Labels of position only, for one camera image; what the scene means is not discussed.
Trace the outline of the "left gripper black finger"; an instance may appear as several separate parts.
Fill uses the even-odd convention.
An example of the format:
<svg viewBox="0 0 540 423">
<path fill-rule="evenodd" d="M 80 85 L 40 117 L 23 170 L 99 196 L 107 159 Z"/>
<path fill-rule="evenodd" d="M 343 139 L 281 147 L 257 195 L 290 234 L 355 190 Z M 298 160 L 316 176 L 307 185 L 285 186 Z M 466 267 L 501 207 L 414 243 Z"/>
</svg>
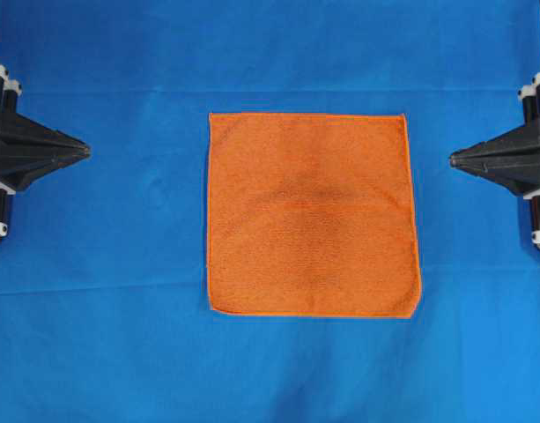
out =
<svg viewBox="0 0 540 423">
<path fill-rule="evenodd" d="M 82 152 L 64 157 L 54 157 L 50 160 L 43 160 L 34 164 L 18 167 L 4 176 L 4 183 L 14 190 L 26 190 L 33 182 L 39 180 L 43 176 L 89 158 L 89 152 Z"/>
<path fill-rule="evenodd" d="M 28 145 L 64 147 L 83 154 L 91 153 L 91 147 L 83 141 L 12 112 L 4 113 L 4 136 Z"/>
</svg>

